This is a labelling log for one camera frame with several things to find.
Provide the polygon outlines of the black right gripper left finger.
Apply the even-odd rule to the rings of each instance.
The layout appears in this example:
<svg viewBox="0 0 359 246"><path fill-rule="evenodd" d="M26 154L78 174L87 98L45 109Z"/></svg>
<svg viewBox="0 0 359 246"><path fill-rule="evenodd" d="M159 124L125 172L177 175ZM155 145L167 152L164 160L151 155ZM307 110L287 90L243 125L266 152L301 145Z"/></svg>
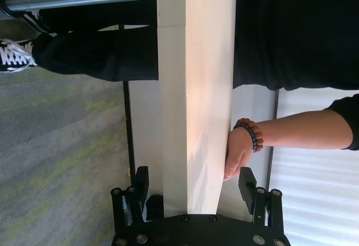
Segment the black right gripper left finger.
<svg viewBox="0 0 359 246"><path fill-rule="evenodd" d="M111 190L114 230L123 231L126 227L144 222L143 212L148 196L149 171L147 166L137 168L134 182L125 190Z"/></svg>

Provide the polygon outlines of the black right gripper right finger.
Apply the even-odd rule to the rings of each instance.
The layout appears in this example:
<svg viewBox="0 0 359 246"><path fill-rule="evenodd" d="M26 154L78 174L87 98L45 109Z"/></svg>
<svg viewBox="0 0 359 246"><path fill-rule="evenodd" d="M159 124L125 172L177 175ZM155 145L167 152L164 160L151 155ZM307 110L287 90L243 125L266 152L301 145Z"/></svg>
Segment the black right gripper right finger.
<svg viewBox="0 0 359 246"><path fill-rule="evenodd" d="M252 223L267 226L277 231L284 230L282 192L278 189L267 191L257 186L257 181L249 167L241 167L238 187L246 203Z"/></svg>

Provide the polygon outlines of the person's left hand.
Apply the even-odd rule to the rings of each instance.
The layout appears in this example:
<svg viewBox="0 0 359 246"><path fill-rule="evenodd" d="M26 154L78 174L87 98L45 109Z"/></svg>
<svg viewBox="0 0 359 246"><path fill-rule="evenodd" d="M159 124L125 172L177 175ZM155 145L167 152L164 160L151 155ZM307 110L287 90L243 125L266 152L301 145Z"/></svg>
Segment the person's left hand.
<svg viewBox="0 0 359 246"><path fill-rule="evenodd" d="M228 138L228 157L225 162L224 181L239 175L241 167L246 167L252 155L252 139L249 132L238 127Z"/></svg>

